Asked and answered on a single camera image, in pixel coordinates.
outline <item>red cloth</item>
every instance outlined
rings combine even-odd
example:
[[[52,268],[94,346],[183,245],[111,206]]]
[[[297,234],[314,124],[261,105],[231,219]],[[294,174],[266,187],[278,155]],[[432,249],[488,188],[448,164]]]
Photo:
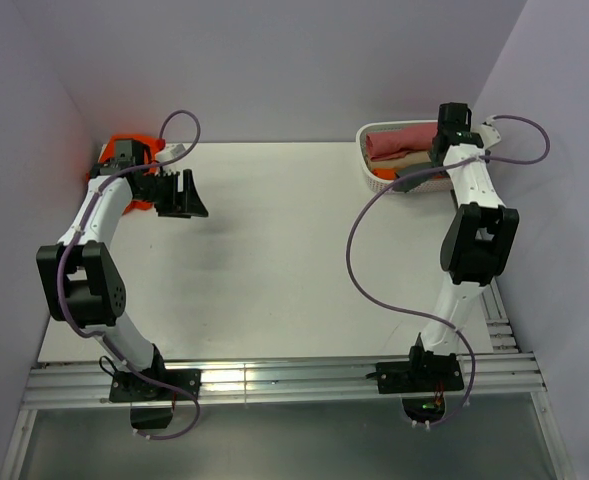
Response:
[[[403,158],[411,152],[429,150],[436,123],[422,123],[395,132],[368,133],[365,148],[372,162]]]

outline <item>gray floor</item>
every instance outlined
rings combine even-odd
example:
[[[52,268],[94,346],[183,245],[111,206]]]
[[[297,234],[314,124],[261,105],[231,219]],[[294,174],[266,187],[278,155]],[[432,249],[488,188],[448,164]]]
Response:
[[[186,421],[183,409],[175,421]],[[40,412],[28,479],[551,479],[529,395],[474,397],[412,430],[400,401],[205,407],[177,440],[134,438],[122,409]]]

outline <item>orange cloth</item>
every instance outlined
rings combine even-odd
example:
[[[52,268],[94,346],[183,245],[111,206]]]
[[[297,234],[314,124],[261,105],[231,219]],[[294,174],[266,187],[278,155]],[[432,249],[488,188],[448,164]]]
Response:
[[[403,158],[411,152],[429,150],[436,136],[436,123],[422,123],[393,132],[368,133],[365,148],[372,162]]]
[[[127,140],[130,138],[132,140],[138,140],[139,142],[144,143],[145,145],[150,147],[150,152],[152,153],[152,158],[145,158],[145,164],[156,163],[156,160],[154,160],[154,156],[160,151],[157,138],[150,137],[147,135],[127,135],[125,133],[121,133],[118,135],[112,135],[112,138],[110,138],[110,141],[107,143],[107,146],[103,150],[103,153],[101,154],[101,158],[98,159],[98,162],[105,163],[110,158],[112,158],[114,156],[114,141],[115,140]],[[156,173],[156,167],[150,168],[148,170],[148,172],[151,174]],[[141,202],[140,200],[132,200],[130,202],[130,204],[127,207],[125,207],[125,211],[123,212],[123,215],[125,215],[128,212],[131,212],[135,208],[138,210],[149,210],[152,207],[153,207],[153,204],[151,204],[151,203]]]

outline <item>white table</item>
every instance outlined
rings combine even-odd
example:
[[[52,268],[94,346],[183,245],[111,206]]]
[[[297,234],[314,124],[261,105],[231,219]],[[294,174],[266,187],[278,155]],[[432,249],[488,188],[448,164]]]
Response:
[[[350,143],[199,145],[175,169],[193,169],[210,217],[135,211],[112,242],[141,333],[172,360],[407,354],[426,320],[371,304],[347,276],[347,234],[372,196],[355,156]],[[365,288],[431,311],[453,215],[449,193],[381,199],[354,244]],[[492,352],[480,303],[465,334]],[[102,353],[51,320],[39,361]]]

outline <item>wall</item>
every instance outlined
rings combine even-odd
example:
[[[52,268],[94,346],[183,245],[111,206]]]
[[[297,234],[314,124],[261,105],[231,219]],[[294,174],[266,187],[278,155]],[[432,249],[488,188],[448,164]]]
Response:
[[[92,148],[15,6],[0,0],[0,466],[46,323],[36,250],[79,205]]]
[[[529,0],[475,107],[542,123],[552,153],[534,167],[497,166],[521,212],[500,281],[519,341],[536,354],[580,478],[589,478],[589,1]],[[536,133],[501,123],[497,152],[521,158]]]
[[[349,141],[476,100],[525,0],[15,2],[97,138]]]

